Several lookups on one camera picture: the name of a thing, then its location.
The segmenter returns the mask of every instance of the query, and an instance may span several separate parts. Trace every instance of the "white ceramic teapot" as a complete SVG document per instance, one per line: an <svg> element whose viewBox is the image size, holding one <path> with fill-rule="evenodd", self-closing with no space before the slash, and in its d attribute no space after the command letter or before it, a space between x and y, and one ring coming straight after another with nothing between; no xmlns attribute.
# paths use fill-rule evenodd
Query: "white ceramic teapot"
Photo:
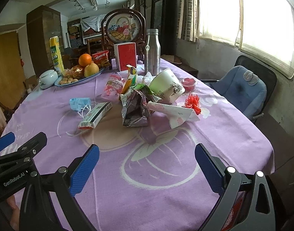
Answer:
<svg viewBox="0 0 294 231"><path fill-rule="evenodd" d="M55 70L50 69L45 71L43 74L39 77L39 86L42 89L47 89L55 83L55 81L58 79L58 74Z"/></svg>

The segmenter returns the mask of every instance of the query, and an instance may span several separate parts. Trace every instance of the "blue chair cushion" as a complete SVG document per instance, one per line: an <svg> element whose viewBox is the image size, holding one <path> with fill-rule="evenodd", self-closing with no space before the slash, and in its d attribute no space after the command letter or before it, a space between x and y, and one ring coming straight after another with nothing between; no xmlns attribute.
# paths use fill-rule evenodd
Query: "blue chair cushion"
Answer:
<svg viewBox="0 0 294 231"><path fill-rule="evenodd" d="M245 67L235 66L221 80L212 83L210 87L250 119L261 110L267 88L261 79L258 79L255 85L249 85L248 81L243 78L246 71Z"/></svg>

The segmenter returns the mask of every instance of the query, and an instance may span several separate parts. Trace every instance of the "fruit plate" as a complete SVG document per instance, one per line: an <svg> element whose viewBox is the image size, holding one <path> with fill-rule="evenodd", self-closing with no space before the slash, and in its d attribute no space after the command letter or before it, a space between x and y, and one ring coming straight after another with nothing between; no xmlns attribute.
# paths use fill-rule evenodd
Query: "fruit plate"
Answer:
<svg viewBox="0 0 294 231"><path fill-rule="evenodd" d="M91 76L89 76L89 77L86 77L86 78L80 79L80 80L78 80L77 82L72 82L72 83L64 84L64 85L60 85L60 84L58 84L59 81L60 81L61 79L63 79L63 76L59 76L58 79L55 81L54 85L57 86L57 87L61 87L61 88L68 88L68 87L72 87L72 86L80 85L80 84L83 84L83 83L89 82L89 81L91 81L92 79L96 78L96 77L99 76L104 70L105 70L105 68L101 68L101 69L99 70L99 72L96 73L96 74L94 74L94 75L91 75Z"/></svg>

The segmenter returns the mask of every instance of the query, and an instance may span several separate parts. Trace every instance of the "purple tablecloth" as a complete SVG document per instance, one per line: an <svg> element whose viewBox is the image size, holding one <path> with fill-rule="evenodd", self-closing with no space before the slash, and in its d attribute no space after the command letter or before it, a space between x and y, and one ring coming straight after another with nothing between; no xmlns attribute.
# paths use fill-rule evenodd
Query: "purple tablecloth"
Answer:
<svg viewBox="0 0 294 231"><path fill-rule="evenodd" d="M191 77L161 60L161 70ZM83 191L76 195L81 208L98 231L197 230L218 199L194 157L197 143L239 172L274 171L273 149L267 138L239 110L214 90L197 81L202 114L198 122L171 129L162 113L150 117L148 127L122 126L121 105L113 108L94 130L81 134L81 118L69 99L100 95L110 74L70 88L35 89L20 105L4 134L15 133L15 142L1 154L17 148L39 132L47 146L34 158L41 174L54 173L85 153L91 143L99 146L100 159ZM177 104L188 95L179 97ZM20 205L23 191L16 194ZM54 204L56 195L51 194ZM64 228L71 230L55 204Z"/></svg>

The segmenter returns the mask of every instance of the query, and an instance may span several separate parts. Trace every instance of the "stainless steel bottle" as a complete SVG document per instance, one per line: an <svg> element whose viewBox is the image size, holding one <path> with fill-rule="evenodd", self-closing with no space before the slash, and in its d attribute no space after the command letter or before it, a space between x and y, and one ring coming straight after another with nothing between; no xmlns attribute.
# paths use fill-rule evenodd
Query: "stainless steel bottle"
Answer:
<svg viewBox="0 0 294 231"><path fill-rule="evenodd" d="M159 43L158 29L148 29L144 46L145 74L149 71L152 75L160 73L161 46Z"/></svg>

